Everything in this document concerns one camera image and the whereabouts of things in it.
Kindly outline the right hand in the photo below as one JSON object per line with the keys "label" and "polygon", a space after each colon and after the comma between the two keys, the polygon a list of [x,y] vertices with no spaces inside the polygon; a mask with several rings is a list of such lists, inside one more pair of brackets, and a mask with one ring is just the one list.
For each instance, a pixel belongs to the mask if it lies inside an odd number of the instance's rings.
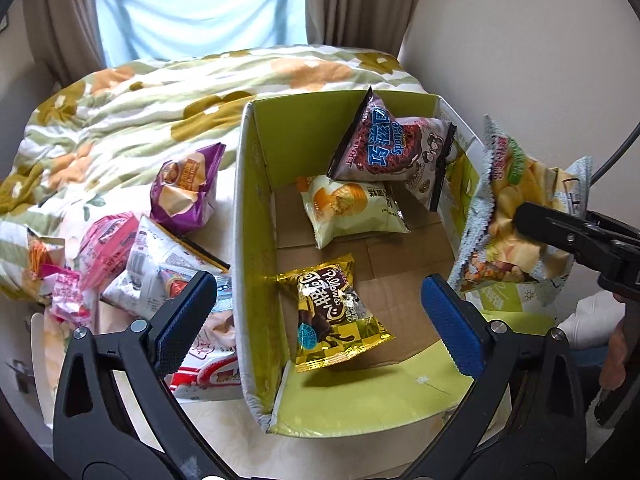
{"label": "right hand", "polygon": [[623,331],[623,320],[620,320],[608,340],[608,355],[599,378],[600,387],[603,390],[613,391],[623,385],[626,378],[626,359],[627,345]]}

